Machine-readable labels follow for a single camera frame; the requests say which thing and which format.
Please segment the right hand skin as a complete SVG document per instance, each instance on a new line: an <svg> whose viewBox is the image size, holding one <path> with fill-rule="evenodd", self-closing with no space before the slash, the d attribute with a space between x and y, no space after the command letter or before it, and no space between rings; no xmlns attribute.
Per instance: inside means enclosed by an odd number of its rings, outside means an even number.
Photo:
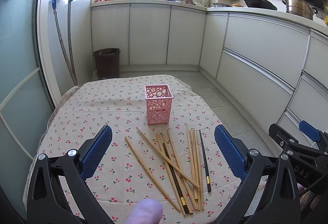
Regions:
<svg viewBox="0 0 328 224"><path fill-rule="evenodd" d="M312 190L300 196L302 218L310 214L321 215L327 210L327 186L322 194L315 194Z"/></svg>

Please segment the left hand in purple glove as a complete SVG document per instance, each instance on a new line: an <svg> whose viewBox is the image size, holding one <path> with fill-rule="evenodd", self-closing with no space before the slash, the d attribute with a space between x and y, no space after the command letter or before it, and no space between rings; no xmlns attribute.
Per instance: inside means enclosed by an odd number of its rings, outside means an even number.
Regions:
<svg viewBox="0 0 328 224"><path fill-rule="evenodd" d="M125 224L158 224L163 215L163 206L157 200L140 200L129 215Z"/></svg>

